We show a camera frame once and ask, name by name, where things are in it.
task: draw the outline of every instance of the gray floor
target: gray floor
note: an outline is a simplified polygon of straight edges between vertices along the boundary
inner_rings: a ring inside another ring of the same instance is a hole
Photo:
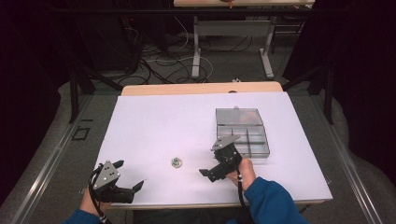
[[[244,37],[239,36],[208,38],[206,42],[203,42],[202,47],[207,48],[210,43],[211,49],[231,49],[243,39]],[[247,38],[238,48],[246,47],[249,39]],[[281,84],[286,82],[282,78],[282,73],[295,39],[294,35],[280,36],[276,40],[275,53],[270,54],[270,61],[276,75],[275,80]],[[207,73],[210,73],[213,68],[208,81],[230,82],[237,77],[242,81],[266,81],[258,52],[262,43],[263,39],[253,38],[251,46],[241,52],[203,50],[202,57],[205,57],[208,62],[202,60],[202,66]],[[150,50],[146,49],[145,54],[150,53]],[[191,51],[186,48],[181,49],[180,46],[172,47],[171,50],[179,53],[188,52],[181,58],[192,55]],[[147,60],[156,58],[157,56],[146,57]],[[183,61],[183,63],[191,64],[191,60]],[[170,78],[174,81],[187,75],[180,64],[166,67],[156,63],[149,64],[164,77],[177,71]],[[148,72],[139,68],[134,75],[147,77]],[[138,82],[141,82],[141,79],[130,78],[122,81],[121,84],[129,85]],[[21,220],[26,223],[59,223],[78,207],[81,199],[81,196],[77,194],[78,189],[86,184],[94,166],[112,108],[119,94],[103,83],[97,81],[94,83],[97,87],[96,94],[94,96],[81,95],[81,106],[85,108],[85,111],[81,111],[80,117],[71,126],[68,125],[69,89],[67,84],[59,89],[62,102],[57,116],[28,169],[3,203],[0,209],[0,223],[11,223],[12,220],[15,223],[20,223]],[[159,83],[161,81],[158,78],[150,79],[150,84]],[[396,210],[396,189],[373,165],[348,153],[347,122],[342,114],[341,106],[336,101],[333,102],[334,125],[328,125],[320,113],[322,94],[308,96],[306,85],[307,83],[302,83],[290,90],[290,99],[317,156],[319,166],[323,174],[331,181],[330,189],[334,199],[311,206],[304,212],[305,218],[311,223],[396,223],[396,216],[393,214]],[[90,129],[85,141],[66,138],[69,133],[75,133],[78,128]],[[60,159],[57,162],[49,161],[49,158],[54,155]],[[51,169],[53,173],[43,173],[43,168],[47,168],[48,164],[54,165]],[[44,184],[38,194],[33,191],[29,193],[37,178],[43,176],[49,181],[48,184]],[[26,200],[29,195],[35,195],[36,200]],[[130,218],[131,214],[132,212],[111,210],[108,215],[113,223],[125,223],[124,216]]]

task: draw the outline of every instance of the person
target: person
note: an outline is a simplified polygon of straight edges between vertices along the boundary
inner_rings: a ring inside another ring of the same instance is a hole
[[[249,213],[254,223],[308,223],[297,210],[290,194],[275,181],[268,181],[257,177],[253,163],[249,159],[242,159],[239,164],[239,172],[242,176],[242,191],[249,204]],[[238,174],[236,171],[226,175],[238,186]],[[101,203],[103,212],[110,206],[110,203]],[[85,192],[80,208],[63,224],[98,224],[100,223],[89,192]],[[240,224],[241,219],[232,218],[227,220],[227,224]]]

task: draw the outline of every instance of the table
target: table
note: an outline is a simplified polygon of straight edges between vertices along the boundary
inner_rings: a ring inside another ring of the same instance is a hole
[[[256,174],[285,187],[296,203],[332,199],[290,98],[276,82],[174,84],[125,87],[109,123],[96,164],[125,160],[117,185],[145,180],[132,204],[154,209],[240,205],[228,179],[210,182],[199,169],[217,164],[216,108],[258,108],[271,154],[253,159]],[[182,166],[171,165],[174,157]]]
[[[234,0],[234,7],[284,7],[294,5],[313,5],[315,0]],[[228,7],[227,2],[220,0],[175,0],[175,7]],[[276,25],[276,17],[269,21],[198,21],[194,17],[194,57],[191,77],[199,76],[201,50],[200,35],[252,35],[266,36],[264,48],[260,49],[265,75],[274,78],[274,73],[268,59],[268,51]]]

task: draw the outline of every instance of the blue sweater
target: blue sweater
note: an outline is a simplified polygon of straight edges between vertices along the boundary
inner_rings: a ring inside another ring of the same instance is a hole
[[[250,214],[256,224],[300,224],[308,223],[299,213],[289,193],[275,181],[267,181],[261,177],[250,185],[245,192],[250,205]],[[63,224],[99,224],[99,217],[76,210],[73,216]],[[237,224],[235,219],[227,224]]]

